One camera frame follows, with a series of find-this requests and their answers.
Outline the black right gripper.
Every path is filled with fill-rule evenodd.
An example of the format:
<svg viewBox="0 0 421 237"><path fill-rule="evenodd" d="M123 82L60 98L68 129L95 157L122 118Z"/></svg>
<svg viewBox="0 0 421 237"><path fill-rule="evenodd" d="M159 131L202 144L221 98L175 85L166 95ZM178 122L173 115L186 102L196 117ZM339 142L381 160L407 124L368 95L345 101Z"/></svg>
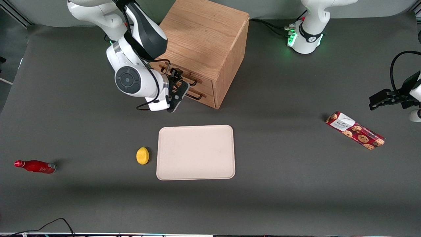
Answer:
<svg viewBox="0 0 421 237"><path fill-rule="evenodd" d="M169 104L169 108L167 108L167 112L173 113L176 111L177 107L181 103L182 99L187 94L190 84L188 82L182 81L180 86L177 85L179 80L182 80L183 71L179 68L172 68L170 70L170 76L168 77L169 86L168 86L168 96L167 102Z"/></svg>

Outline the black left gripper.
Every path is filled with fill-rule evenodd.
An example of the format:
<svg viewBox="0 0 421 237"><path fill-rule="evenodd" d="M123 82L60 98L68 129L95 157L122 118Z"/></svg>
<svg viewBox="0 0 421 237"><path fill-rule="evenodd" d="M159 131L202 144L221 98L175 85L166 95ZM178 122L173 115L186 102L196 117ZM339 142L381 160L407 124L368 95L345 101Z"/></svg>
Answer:
<svg viewBox="0 0 421 237"><path fill-rule="evenodd" d="M402 99L392 90L384 89L370 96L369 108L373 111L386 105L400 104L402 109L417 107L409 113L409 120L412 122L421 122L421 76L416 72L407 78L398 92Z"/></svg>

